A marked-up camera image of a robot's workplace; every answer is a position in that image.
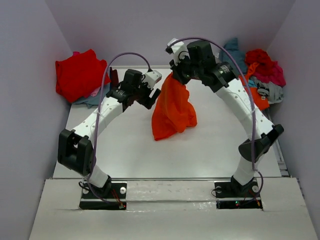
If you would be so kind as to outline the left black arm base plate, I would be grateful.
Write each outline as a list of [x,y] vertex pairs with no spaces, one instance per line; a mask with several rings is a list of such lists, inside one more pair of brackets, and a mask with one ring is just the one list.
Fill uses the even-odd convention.
[[81,197],[79,208],[81,210],[125,211],[127,209],[127,181],[112,181],[111,189],[102,194],[95,190],[95,196],[86,182],[79,181]]

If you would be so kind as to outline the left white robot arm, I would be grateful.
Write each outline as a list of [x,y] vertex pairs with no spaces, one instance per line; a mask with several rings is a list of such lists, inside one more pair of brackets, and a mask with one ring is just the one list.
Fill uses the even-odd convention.
[[112,188],[112,178],[97,165],[99,134],[134,102],[151,109],[161,93],[154,88],[161,79],[157,70],[142,73],[128,69],[123,80],[103,96],[96,110],[73,129],[64,129],[59,134],[58,163],[80,174],[98,199],[106,199]]

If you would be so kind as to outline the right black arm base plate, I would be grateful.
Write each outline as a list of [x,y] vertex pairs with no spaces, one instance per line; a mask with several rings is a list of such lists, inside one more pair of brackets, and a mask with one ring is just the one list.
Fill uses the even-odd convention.
[[214,183],[211,195],[216,199],[218,210],[263,209],[259,186],[256,180],[245,186],[244,189],[233,188],[230,181]]

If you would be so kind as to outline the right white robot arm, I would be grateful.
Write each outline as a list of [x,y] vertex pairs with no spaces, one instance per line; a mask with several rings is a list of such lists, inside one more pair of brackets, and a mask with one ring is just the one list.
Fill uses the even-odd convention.
[[229,107],[244,128],[247,139],[238,147],[240,160],[230,181],[217,182],[212,191],[218,198],[246,198],[249,193],[259,197],[262,186],[254,180],[264,155],[284,132],[281,124],[272,123],[254,103],[249,87],[244,87],[243,77],[226,61],[216,61],[212,42],[204,38],[173,38],[166,52],[173,55],[170,68],[173,77],[182,85],[199,80],[209,87]]

